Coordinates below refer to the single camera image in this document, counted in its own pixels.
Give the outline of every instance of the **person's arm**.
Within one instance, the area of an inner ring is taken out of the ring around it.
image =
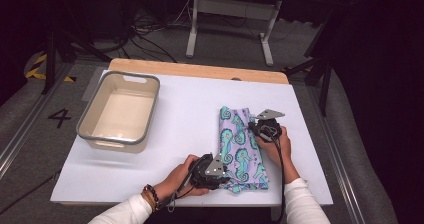
[[[163,202],[178,189],[188,174],[190,164],[197,159],[197,156],[189,155],[185,162],[172,170],[163,182],[153,187],[159,203]],[[201,196],[208,193],[209,190],[205,188],[192,189],[192,185],[188,183],[187,186],[181,190],[182,194],[187,192],[189,193],[185,196]],[[90,224],[144,223],[147,218],[149,218],[150,214],[156,209],[154,200],[154,194],[151,191],[143,191],[142,193],[133,195],[128,200],[119,203],[118,205],[96,216],[90,221]]]
[[[308,188],[308,183],[300,178],[291,159],[291,142],[285,127],[281,127],[279,138],[281,156],[283,158],[286,197],[287,223],[330,223],[321,206]],[[269,158],[281,169],[280,157],[274,143],[265,143],[257,137],[259,146],[265,150]]]

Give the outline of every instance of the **white tabletop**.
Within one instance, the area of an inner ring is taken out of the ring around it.
[[[218,153],[218,117],[222,106],[249,108],[252,114],[272,109],[286,114],[277,121],[287,127],[292,159],[322,205],[333,204],[324,173],[288,84],[155,75],[161,87],[146,148],[138,154],[91,148],[75,139],[53,190],[51,201],[64,204],[105,204],[124,201],[146,184],[162,181],[188,154]],[[177,200],[177,206],[278,206],[281,174],[263,155],[269,190],[233,194],[215,190],[201,197]]]

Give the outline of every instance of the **bracelet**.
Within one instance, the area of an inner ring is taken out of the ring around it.
[[[143,191],[149,191],[149,192],[151,192],[151,193],[152,193],[152,195],[153,195],[153,199],[154,199],[154,203],[155,203],[155,208],[154,208],[154,210],[155,210],[155,211],[158,211],[158,210],[159,210],[159,206],[160,206],[161,204],[159,203],[159,198],[158,198],[158,195],[156,194],[155,188],[153,188],[151,185],[147,184],[147,185],[144,187]]]
[[[141,196],[147,201],[147,203],[149,203],[150,208],[152,208],[152,212],[155,212],[155,202],[152,200],[149,193],[147,193],[147,190],[143,190]]]

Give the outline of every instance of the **purple patterned cloth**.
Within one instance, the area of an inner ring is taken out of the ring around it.
[[[253,132],[248,128],[249,121],[255,118],[248,108],[232,110],[222,107],[219,118],[222,163],[227,166],[227,184],[220,188],[234,193],[243,190],[268,189],[268,176]]]

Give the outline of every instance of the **plastic bin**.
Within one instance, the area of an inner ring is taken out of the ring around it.
[[[105,73],[78,122],[78,135],[97,149],[143,151],[159,87],[154,76]]]

